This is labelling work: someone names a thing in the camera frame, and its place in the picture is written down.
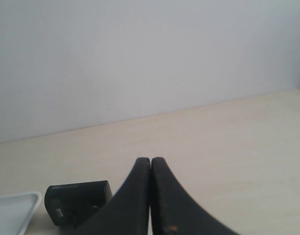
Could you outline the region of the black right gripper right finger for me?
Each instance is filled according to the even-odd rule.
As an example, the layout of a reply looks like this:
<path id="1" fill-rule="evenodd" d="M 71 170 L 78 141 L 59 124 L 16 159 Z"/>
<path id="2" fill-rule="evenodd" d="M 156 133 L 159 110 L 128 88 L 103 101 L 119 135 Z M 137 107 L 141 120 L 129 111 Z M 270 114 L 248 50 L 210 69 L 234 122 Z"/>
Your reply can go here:
<path id="1" fill-rule="evenodd" d="M 150 210 L 154 235 L 235 235 L 182 187 L 166 160 L 151 162 Z"/>

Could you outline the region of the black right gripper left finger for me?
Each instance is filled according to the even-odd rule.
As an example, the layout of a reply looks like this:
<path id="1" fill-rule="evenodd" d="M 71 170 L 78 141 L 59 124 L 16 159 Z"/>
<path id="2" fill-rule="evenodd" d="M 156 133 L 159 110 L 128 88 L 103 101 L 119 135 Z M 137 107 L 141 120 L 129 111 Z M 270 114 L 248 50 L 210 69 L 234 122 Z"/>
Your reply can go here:
<path id="1" fill-rule="evenodd" d="M 74 235 L 146 235 L 149 222 L 149 158 L 137 158 L 126 180 Z"/>

